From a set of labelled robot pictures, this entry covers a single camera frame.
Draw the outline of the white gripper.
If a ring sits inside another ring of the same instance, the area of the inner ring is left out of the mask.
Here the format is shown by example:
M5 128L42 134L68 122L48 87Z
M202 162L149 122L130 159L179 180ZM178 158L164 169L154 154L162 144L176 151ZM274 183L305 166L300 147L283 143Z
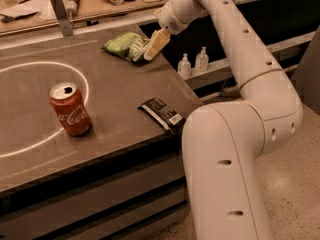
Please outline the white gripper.
M161 30L155 30L145 47L143 57L151 61L169 43L170 35L184 31L192 21L192 10L179 0L169 0L154 12Z

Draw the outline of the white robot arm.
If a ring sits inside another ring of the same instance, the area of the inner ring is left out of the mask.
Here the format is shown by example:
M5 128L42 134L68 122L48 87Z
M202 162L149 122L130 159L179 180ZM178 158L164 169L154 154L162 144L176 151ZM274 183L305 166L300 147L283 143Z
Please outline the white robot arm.
M294 136L303 106L233 0L169 0L158 22L178 34L203 16L212 19L241 98L199 107L184 124L182 155L196 237L273 240L254 160Z

